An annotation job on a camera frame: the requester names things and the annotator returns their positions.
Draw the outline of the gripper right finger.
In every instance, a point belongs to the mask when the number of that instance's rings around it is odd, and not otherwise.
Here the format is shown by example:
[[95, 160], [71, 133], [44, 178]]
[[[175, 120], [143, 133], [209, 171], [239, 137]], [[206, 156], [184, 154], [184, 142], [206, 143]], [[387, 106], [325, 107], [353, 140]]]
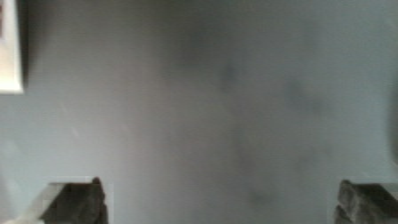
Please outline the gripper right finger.
[[334, 224], [398, 224], [398, 183], [341, 181]]

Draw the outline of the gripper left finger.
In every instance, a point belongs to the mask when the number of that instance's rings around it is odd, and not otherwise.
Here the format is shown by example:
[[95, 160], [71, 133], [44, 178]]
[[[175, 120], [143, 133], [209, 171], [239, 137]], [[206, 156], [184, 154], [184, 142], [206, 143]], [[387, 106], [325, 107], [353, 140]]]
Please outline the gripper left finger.
[[99, 178], [49, 183], [14, 224], [110, 224]]

